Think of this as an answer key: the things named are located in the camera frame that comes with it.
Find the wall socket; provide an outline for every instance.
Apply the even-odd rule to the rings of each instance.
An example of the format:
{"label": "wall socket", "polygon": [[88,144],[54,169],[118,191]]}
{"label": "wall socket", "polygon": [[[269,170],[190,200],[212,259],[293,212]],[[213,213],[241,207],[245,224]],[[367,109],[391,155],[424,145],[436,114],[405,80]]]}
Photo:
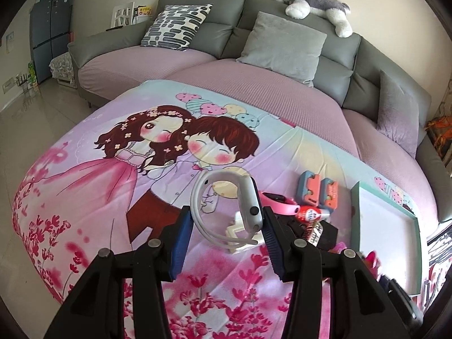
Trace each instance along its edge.
{"label": "wall socket", "polygon": [[10,90],[14,85],[16,85],[16,81],[14,78],[9,78],[3,83],[3,94],[6,94],[8,90]]}

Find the white chair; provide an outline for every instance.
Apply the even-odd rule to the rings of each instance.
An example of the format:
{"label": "white chair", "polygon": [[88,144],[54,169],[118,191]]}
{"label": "white chair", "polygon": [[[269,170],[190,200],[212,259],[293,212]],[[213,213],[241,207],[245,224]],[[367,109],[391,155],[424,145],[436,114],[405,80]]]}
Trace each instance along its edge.
{"label": "white chair", "polygon": [[115,8],[113,9],[110,28],[131,25],[134,5],[135,3],[133,2],[125,5],[115,6]]}

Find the patterned pillow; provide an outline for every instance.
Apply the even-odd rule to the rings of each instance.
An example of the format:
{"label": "patterned pillow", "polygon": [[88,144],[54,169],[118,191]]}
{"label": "patterned pillow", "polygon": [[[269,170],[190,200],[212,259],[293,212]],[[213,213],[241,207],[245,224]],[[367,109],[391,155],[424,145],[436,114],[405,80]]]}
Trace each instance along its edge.
{"label": "patterned pillow", "polygon": [[186,49],[212,5],[167,5],[144,35],[142,47]]}

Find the cartoon blanket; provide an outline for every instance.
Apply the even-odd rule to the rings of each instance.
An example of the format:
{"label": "cartoon blanket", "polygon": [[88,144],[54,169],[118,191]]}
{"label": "cartoon blanket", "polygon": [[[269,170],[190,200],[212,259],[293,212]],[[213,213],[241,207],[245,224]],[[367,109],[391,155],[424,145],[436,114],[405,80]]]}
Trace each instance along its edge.
{"label": "cartoon blanket", "polygon": [[[54,297],[62,302],[102,247],[136,249],[189,205],[201,170],[251,174],[261,191],[294,196],[305,170],[338,181],[331,221],[349,242],[350,189],[364,181],[417,215],[411,198],[359,159],[258,108],[166,80],[144,82],[97,110],[32,166],[14,199],[13,223]],[[203,196],[206,223],[224,233],[238,210],[236,188]],[[264,246],[232,255],[195,229],[184,270],[163,285],[178,338],[279,338],[292,285],[273,273]],[[321,337],[329,332],[324,286]],[[133,338],[132,282],[125,289]]]}

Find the brown hair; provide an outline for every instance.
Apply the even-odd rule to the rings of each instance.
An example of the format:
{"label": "brown hair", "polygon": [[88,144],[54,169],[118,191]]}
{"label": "brown hair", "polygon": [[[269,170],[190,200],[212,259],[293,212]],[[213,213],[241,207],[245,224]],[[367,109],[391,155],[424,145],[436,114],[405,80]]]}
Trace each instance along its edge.
{"label": "brown hair", "polygon": [[234,148],[237,159],[254,155],[259,146],[259,138],[243,123],[225,116],[205,116],[196,119],[188,129],[188,134],[208,134],[212,141]]}
{"label": "brown hair", "polygon": [[144,139],[140,136],[141,127],[146,122],[153,121],[160,116],[182,118],[184,121],[182,126],[171,134],[168,141],[149,143],[149,149],[154,149],[155,155],[146,158],[140,170],[143,170],[145,165],[164,165],[170,160],[176,160],[179,155],[187,151],[187,141],[184,138],[187,136],[189,124],[195,120],[190,112],[177,106],[158,106],[128,116],[127,120],[117,123],[109,132],[99,136],[99,139],[95,142],[96,149],[103,147],[104,158],[113,158],[118,150],[126,148],[130,142],[143,141]]}

